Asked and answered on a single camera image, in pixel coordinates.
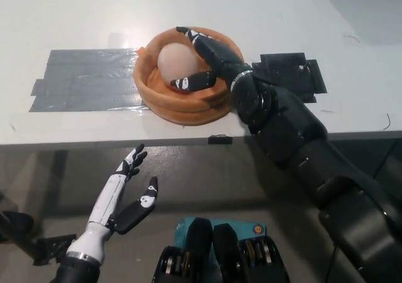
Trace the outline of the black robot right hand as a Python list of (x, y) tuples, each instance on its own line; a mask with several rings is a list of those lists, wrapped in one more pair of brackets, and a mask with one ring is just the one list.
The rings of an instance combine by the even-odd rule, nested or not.
[(252, 67), (229, 45), (192, 28), (177, 26), (176, 30), (191, 41), (195, 51), (209, 69), (172, 80), (171, 87), (184, 92), (197, 92), (213, 87), (217, 79), (222, 79), (231, 88), (240, 78), (253, 72)]

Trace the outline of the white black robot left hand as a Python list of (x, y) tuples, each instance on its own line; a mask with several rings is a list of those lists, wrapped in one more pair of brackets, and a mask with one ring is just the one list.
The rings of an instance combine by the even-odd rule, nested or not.
[(124, 235), (144, 220), (155, 208), (158, 178), (152, 177), (144, 194), (118, 212), (127, 182), (139, 173), (147, 152), (144, 144), (135, 147), (105, 183), (89, 216), (85, 231), (67, 250), (67, 257), (102, 265), (104, 245), (113, 233)]

